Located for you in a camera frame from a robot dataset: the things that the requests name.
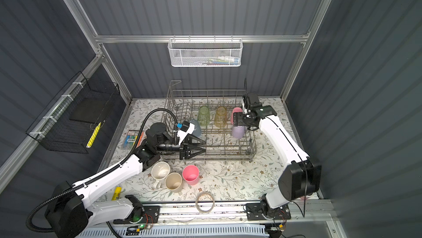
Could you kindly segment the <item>green glass tumbler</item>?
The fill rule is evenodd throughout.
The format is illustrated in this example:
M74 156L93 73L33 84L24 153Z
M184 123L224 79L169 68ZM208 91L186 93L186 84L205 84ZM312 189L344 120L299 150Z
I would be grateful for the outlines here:
M201 127L206 127L210 123L210 111L208 106L203 105L199 108L197 120Z

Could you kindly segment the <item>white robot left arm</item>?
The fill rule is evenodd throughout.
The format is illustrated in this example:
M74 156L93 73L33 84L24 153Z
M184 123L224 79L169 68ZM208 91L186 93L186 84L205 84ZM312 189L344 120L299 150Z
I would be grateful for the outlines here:
M144 217L141 202L127 195L122 202L96 200L121 182L154 166L163 152L177 152L188 160L205 152L205 141L194 135L194 124L184 121L175 125L173 134L167 126L155 123L146 130L146 137L131 153L117 164L73 184L56 186L46 204L45 218L49 233L59 238L74 238L87 227L118 219L137 222Z

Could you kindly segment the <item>purple cup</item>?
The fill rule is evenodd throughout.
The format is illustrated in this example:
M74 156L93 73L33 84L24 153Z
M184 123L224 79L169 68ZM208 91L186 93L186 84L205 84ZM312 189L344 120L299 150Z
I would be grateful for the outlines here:
M245 136L246 128L244 126L233 126L231 130L232 137L241 139Z

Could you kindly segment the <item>yellow glass tumbler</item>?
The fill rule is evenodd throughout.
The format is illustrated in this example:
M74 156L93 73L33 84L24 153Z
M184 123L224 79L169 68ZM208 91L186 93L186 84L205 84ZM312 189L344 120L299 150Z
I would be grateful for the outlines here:
M215 116L214 116L214 125L217 128L225 128L227 124L227 110L223 106L219 106L216 109Z

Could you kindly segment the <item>blue glass tumbler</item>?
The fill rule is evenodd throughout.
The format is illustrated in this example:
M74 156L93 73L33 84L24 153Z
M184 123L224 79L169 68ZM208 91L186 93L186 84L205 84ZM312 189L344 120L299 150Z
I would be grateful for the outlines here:
M202 135L200 123L195 119L190 120L190 123L194 125L194 130L192 132L192 135L200 138Z

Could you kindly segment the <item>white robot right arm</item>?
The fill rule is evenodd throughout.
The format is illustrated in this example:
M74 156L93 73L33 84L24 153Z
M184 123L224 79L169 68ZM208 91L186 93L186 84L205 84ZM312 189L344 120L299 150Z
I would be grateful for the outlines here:
M234 126L249 130L259 129L272 143L280 160L285 164L278 186L262 197L267 211L278 209L300 197L312 195L319 190L322 174L321 164L311 159L293 140L282 125L272 106L264 106L256 93L242 97L242 112L233 114Z

